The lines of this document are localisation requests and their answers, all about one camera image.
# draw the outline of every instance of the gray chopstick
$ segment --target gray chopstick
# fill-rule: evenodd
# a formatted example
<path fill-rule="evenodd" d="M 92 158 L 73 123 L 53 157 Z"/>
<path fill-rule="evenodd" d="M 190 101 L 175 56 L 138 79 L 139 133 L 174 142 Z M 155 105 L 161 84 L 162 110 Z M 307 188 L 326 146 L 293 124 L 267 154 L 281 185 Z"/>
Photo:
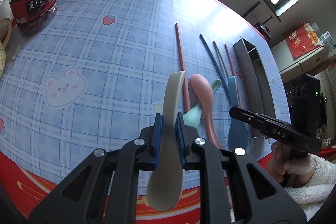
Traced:
<path fill-rule="evenodd" d="M 226 93 L 226 95 L 227 95 L 227 98 L 229 99 L 229 102 L 231 103 L 231 101 L 230 101 L 229 88 L 227 87 L 227 84 L 226 84 L 226 81 L 225 81 L 225 79 L 224 79 L 224 76 L 223 76 L 223 74 L 222 74 L 220 68 L 218 67 L 217 62 L 216 62 L 214 56 L 212 55 L 212 52 L 211 52 L 211 50 L 210 50 L 208 44 L 206 43 L 206 41 L 205 41 L 203 35 L 200 34 L 199 37 L 201 38 L 201 41 L 203 42 L 203 44 L 204 44 L 206 50 L 208 51 L 208 54 L 209 54 L 209 56 L 210 56 L 210 58 L 211 58 L 211 60 L 212 60 L 212 63 L 213 63 L 213 65 L 215 66 L 215 68 L 216 68 L 216 70 L 217 70 L 217 72 L 218 72 L 218 74 L 219 74 L 219 78 L 220 78 L 220 80 L 222 81 L 222 84 L 223 84 L 225 93 Z"/>
<path fill-rule="evenodd" d="M 220 51 L 219 51 L 219 48 L 217 47 L 215 41 L 213 41 L 213 45 L 215 46 L 215 49 L 216 49 L 216 52 L 217 52 L 217 54 L 218 54 L 218 56 L 219 56 L 220 61 L 222 62 L 223 68 L 224 68 L 224 70 L 225 70 L 226 77 L 229 78 L 229 73 L 227 72 L 226 66 L 225 66 L 225 64 L 224 64 L 224 60 L 223 60 L 223 58 L 222 58 L 222 55 L 221 55 L 221 53 L 220 53 Z"/>

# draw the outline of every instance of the blue spoon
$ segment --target blue spoon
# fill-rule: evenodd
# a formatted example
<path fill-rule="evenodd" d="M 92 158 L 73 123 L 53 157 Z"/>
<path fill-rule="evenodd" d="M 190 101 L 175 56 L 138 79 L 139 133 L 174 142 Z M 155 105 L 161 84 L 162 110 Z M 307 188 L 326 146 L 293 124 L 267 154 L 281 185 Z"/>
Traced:
<path fill-rule="evenodd" d="M 230 94 L 231 107 L 239 107 L 236 77 L 231 76 L 227 79 Z M 247 149 L 249 144 L 249 134 L 244 122 L 231 118 L 229 135 L 227 137 L 227 147 L 233 151 L 237 147 Z"/>

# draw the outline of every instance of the fingers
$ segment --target fingers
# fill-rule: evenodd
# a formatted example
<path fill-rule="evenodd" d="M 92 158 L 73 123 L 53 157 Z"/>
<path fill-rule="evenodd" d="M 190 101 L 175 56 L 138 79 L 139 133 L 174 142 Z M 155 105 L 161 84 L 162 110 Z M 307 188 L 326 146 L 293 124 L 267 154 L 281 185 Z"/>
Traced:
<path fill-rule="evenodd" d="M 277 160 L 280 160 L 282 158 L 282 143 L 280 142 L 275 142 L 271 146 L 272 148 L 272 154 L 273 157 L 276 158 Z"/>
<path fill-rule="evenodd" d="M 270 175 L 278 182 L 278 183 L 282 183 L 284 177 L 277 174 L 277 173 L 270 173 Z"/>
<path fill-rule="evenodd" d="M 307 155 L 304 158 L 294 158 L 293 160 L 286 161 L 283 164 L 283 168 L 289 174 L 303 176 L 312 170 L 315 171 L 316 163 L 310 155 Z"/>
<path fill-rule="evenodd" d="M 281 175 L 281 176 L 283 176 L 283 175 L 286 173 L 285 169 L 284 169 L 283 166 L 281 166 L 281 165 L 274 166 L 274 167 L 272 168 L 272 172 L 274 172 L 274 173 L 276 173 L 276 174 L 279 174 L 279 175 Z"/>
<path fill-rule="evenodd" d="M 301 187 L 313 176 L 316 169 L 316 162 L 310 155 L 308 155 L 305 158 L 294 158 L 293 160 L 286 161 L 283 164 L 283 168 L 289 174 L 298 175 L 293 187 Z"/>
<path fill-rule="evenodd" d="M 275 166 L 279 166 L 279 165 L 282 166 L 282 163 L 279 160 L 272 157 L 267 164 L 267 169 L 272 171 Z"/>

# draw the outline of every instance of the strawberry print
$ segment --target strawberry print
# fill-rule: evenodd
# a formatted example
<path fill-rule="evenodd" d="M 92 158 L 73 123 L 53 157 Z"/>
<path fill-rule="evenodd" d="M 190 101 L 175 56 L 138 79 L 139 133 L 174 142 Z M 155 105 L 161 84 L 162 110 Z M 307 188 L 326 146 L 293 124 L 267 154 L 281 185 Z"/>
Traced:
<path fill-rule="evenodd" d="M 240 70 L 236 70 L 236 75 L 238 76 L 239 79 L 242 79 L 242 73 L 240 72 Z"/>
<path fill-rule="evenodd" d="M 107 16 L 103 17 L 103 19 L 102 19 L 102 23 L 104 25 L 111 25 L 112 23 L 115 23 L 115 21 L 116 21 L 116 18 L 115 18 L 114 15 L 107 15 Z"/>
<path fill-rule="evenodd" d="M 6 135 L 5 123 L 2 118 L 0 118 L 0 135 L 2 137 Z"/>

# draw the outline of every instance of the yellow label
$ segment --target yellow label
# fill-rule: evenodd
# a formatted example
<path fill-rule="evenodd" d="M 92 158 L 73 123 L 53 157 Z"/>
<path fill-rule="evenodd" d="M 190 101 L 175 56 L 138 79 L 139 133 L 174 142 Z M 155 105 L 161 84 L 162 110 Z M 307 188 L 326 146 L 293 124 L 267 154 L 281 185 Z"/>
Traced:
<path fill-rule="evenodd" d="M 317 37 L 316 33 L 313 32 L 313 31 L 309 31 L 309 32 L 308 32 L 308 37 L 309 37 L 312 41 L 314 41 L 315 43 L 317 43 L 318 40 L 319 40 L 319 38 Z"/>

